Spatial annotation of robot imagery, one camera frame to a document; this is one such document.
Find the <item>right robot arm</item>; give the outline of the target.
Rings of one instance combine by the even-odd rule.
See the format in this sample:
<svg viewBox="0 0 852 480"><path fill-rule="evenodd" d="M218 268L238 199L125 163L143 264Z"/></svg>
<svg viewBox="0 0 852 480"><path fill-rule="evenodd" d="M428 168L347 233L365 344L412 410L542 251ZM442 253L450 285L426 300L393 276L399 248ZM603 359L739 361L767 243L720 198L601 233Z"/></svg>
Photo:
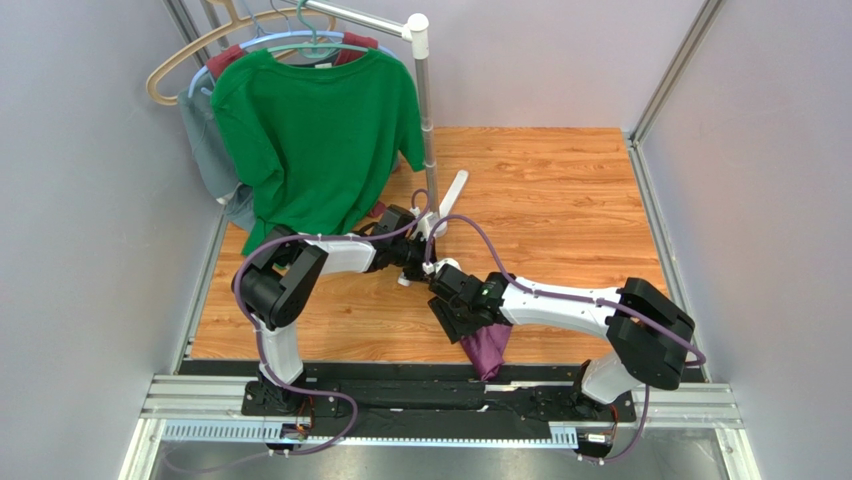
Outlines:
<svg viewBox="0 0 852 480"><path fill-rule="evenodd" d="M456 343L493 325L544 325L607 340L613 351L588 363L580 395L611 404L646 384L674 391L687 365L694 320L648 281L580 289L492 272L484 280L453 263L430 269L430 309Z"/></svg>

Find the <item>purple cloth napkin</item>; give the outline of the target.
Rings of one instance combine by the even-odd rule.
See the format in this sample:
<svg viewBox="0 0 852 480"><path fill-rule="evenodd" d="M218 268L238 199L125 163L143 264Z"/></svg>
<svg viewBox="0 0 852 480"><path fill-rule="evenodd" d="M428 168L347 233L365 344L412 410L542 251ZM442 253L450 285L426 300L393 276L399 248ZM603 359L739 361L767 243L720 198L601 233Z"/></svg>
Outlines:
<svg viewBox="0 0 852 480"><path fill-rule="evenodd" d="M473 365L480 381L493 379L505 363L512 327L495 324L479 328L474 334L460 340L461 347Z"/></svg>

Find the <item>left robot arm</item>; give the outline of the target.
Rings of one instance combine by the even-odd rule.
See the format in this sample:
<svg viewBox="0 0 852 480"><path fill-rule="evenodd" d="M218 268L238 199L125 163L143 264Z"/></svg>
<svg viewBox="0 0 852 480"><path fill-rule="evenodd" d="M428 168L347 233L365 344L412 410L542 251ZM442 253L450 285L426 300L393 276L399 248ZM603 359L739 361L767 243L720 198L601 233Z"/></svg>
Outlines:
<svg viewBox="0 0 852 480"><path fill-rule="evenodd" d="M323 238L274 228L238 270L232 290L255 330L258 379L247 386L247 403L289 414L306 404L304 363L297 319L318 279L338 273L373 273L389 266L403 283L423 281L428 214L389 206L376 222L342 236Z"/></svg>

